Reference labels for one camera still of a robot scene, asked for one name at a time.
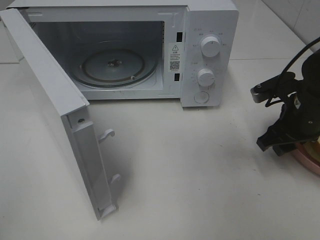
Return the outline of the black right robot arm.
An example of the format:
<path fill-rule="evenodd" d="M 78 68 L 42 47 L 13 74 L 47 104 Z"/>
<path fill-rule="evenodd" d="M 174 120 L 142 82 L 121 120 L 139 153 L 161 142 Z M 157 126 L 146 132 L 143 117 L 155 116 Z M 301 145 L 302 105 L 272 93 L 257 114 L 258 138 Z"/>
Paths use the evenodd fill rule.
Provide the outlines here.
<path fill-rule="evenodd" d="M 282 103 L 279 119 L 257 138 L 262 151 L 272 148 L 278 156 L 295 150 L 297 144 L 314 142 L 320 136 L 320 52 L 310 55 L 301 67 L 302 79 L 287 71 L 254 86 L 255 103 L 275 98 Z"/>

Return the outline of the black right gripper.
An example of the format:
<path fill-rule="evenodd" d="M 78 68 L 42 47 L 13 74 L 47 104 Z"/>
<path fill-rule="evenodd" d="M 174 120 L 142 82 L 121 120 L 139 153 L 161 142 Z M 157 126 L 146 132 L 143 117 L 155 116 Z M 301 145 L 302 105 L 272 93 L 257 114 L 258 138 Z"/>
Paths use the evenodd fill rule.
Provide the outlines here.
<path fill-rule="evenodd" d="M 320 137 L 320 99 L 309 94 L 294 94 L 281 107 L 279 119 L 268 127 L 256 143 L 262 151 L 272 148 L 279 157 L 297 149 L 296 143 Z"/>

